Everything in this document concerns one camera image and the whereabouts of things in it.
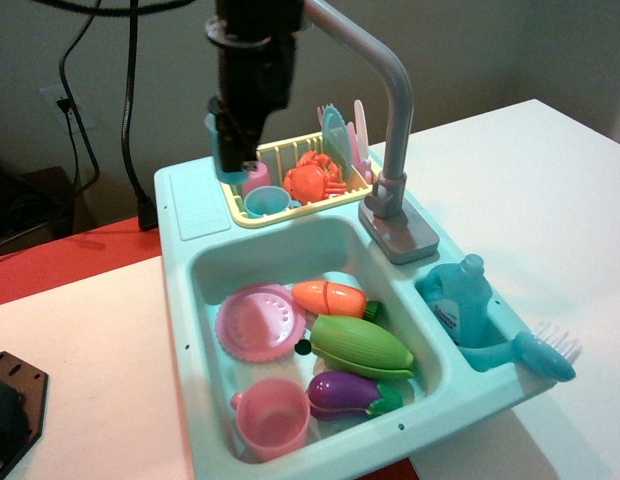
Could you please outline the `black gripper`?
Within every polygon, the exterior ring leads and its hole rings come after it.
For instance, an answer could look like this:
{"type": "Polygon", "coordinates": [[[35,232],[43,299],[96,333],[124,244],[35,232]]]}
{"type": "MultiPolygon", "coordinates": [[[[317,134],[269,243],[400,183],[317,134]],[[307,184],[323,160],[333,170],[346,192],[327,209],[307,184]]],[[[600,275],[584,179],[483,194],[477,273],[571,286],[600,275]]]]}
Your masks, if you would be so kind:
{"type": "Polygon", "coordinates": [[[235,33],[228,21],[213,17],[206,36],[218,49],[219,93],[208,101],[207,115],[217,172],[244,173],[243,157],[254,170],[268,117],[289,104],[296,33],[235,33]]]}

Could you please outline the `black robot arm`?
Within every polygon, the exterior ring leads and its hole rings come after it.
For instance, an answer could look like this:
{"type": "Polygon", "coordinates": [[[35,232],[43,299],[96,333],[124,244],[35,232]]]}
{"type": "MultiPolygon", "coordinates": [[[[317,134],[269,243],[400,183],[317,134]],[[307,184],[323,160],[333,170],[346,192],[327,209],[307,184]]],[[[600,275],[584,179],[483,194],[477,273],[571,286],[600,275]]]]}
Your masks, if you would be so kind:
{"type": "Polygon", "coordinates": [[[206,22],[218,54],[218,93],[208,102],[214,158],[227,183],[241,183],[256,169],[269,115],[288,106],[303,7],[302,1],[218,1],[206,22]]]}

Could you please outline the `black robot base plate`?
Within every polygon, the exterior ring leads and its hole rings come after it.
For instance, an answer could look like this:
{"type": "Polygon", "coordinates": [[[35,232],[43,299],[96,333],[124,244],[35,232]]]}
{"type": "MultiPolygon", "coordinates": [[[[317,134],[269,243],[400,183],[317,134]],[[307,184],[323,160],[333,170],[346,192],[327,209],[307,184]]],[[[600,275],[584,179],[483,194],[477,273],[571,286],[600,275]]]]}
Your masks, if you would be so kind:
{"type": "Polygon", "coordinates": [[[0,479],[5,479],[41,437],[49,375],[7,351],[0,352],[0,479]]]}

